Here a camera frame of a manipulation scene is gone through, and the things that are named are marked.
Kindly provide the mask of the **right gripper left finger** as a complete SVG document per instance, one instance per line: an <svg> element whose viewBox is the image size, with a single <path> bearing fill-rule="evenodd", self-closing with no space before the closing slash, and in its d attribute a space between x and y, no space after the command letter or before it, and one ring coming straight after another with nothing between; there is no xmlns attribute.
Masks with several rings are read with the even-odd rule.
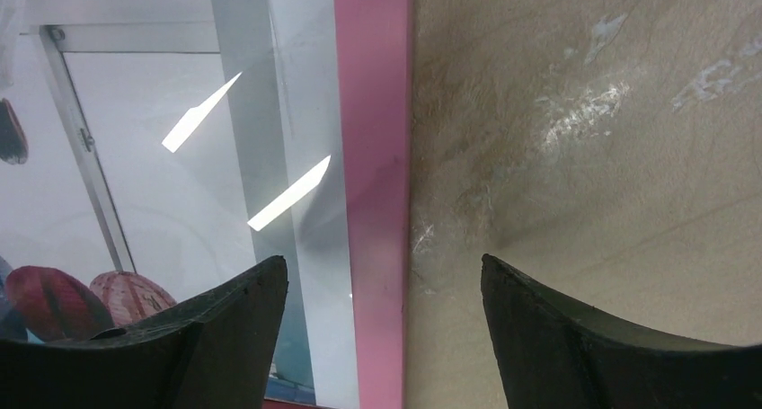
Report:
<svg viewBox="0 0 762 409"><path fill-rule="evenodd" d="M2 340L4 408L260 408L288 292L272 256L87 340Z"/></svg>

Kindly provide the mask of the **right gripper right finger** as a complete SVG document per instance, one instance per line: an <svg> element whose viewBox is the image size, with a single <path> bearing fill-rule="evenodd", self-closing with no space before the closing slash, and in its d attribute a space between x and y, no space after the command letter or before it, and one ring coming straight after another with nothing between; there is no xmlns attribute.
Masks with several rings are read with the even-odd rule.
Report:
<svg viewBox="0 0 762 409"><path fill-rule="evenodd" d="M482 258L483 309L511 408L758 408L761 348L665 333Z"/></svg>

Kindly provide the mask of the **printed photo with balls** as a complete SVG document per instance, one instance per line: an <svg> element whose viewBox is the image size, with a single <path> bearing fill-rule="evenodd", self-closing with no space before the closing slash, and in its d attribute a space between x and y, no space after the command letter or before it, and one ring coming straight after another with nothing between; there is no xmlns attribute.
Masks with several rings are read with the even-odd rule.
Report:
<svg viewBox="0 0 762 409"><path fill-rule="evenodd" d="M1 0L1 342L284 258L266 399L316 405L268 0Z"/></svg>

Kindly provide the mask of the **pink picture frame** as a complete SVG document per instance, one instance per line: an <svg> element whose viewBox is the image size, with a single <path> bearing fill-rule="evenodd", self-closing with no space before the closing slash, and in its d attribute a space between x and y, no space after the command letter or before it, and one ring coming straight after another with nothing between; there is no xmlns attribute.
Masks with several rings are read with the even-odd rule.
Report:
<svg viewBox="0 0 762 409"><path fill-rule="evenodd" d="M412 0L268 0L320 408L404 405Z"/></svg>

